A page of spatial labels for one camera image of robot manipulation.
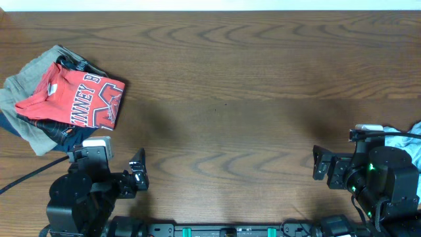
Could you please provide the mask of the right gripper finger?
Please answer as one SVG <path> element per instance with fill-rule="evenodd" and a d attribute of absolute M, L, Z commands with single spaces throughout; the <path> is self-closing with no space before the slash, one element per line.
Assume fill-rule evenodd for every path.
<path fill-rule="evenodd" d="M 313 179 L 314 180 L 323 180 L 328 172 L 330 167 L 330 162 L 315 162 L 313 168 Z"/>
<path fill-rule="evenodd" d="M 333 153 L 328 149 L 314 145 L 312 152 L 315 163 L 330 163 L 332 161 Z"/>

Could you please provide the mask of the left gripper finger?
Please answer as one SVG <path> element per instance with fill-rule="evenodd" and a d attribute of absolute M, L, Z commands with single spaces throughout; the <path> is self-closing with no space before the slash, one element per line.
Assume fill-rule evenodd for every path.
<path fill-rule="evenodd" d="M 134 179 L 138 191 L 146 191 L 149 189 L 149 177 L 146 172 L 134 173 Z"/>
<path fill-rule="evenodd" d="M 145 150 L 143 148 L 132 157 L 129 166 L 133 173 L 145 172 Z"/>

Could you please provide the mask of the light blue t-shirt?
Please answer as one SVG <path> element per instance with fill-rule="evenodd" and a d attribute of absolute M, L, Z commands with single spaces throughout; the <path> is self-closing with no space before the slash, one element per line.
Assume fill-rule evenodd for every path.
<path fill-rule="evenodd" d="M 400 132 L 392 127 L 384 127 L 384 132 Z M 408 133 L 420 135 L 420 122 L 416 123 Z M 419 172 L 418 186 L 416 195 L 420 198 L 420 139 L 408 138 L 400 136 L 387 136 L 385 138 L 385 145 L 396 147 L 405 150 L 412 157 L 412 164 L 414 164 Z"/>

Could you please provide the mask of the red t-shirt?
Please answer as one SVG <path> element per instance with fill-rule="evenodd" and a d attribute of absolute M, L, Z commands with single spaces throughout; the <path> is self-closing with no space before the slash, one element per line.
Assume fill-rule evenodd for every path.
<path fill-rule="evenodd" d="M 52 63 L 34 93 L 15 104 L 19 115 L 113 130 L 125 84 Z"/>

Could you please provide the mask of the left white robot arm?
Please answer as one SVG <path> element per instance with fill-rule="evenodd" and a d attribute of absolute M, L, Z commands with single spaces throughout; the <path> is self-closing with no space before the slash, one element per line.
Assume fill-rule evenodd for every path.
<path fill-rule="evenodd" d="M 145 150 L 130 160 L 130 170 L 111 172 L 105 147 L 80 147 L 69 153 L 71 166 L 49 189 L 49 224 L 40 236 L 144 237 L 146 224 L 131 217 L 113 217 L 118 199 L 133 199 L 149 187 Z"/>

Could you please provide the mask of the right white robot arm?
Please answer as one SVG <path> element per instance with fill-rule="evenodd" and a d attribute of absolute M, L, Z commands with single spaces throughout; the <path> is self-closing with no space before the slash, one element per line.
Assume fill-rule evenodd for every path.
<path fill-rule="evenodd" d="M 350 192 L 361 222 L 326 217 L 311 228 L 311 236 L 420 235 L 419 174 L 406 151 L 379 146 L 333 153 L 316 145 L 313 156 L 314 180 L 327 178 L 329 188 Z"/>

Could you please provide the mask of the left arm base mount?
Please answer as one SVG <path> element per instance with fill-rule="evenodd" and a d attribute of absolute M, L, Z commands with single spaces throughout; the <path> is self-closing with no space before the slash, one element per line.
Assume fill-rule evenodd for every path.
<path fill-rule="evenodd" d="M 140 219 L 115 216 L 109 223 L 106 237 L 147 237 L 147 227 Z"/>

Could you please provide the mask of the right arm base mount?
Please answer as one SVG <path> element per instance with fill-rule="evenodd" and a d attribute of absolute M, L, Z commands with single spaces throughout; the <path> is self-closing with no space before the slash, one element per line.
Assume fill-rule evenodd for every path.
<path fill-rule="evenodd" d="M 325 217 L 315 224 L 310 233 L 312 237 L 353 237 L 355 231 L 345 215 Z"/>

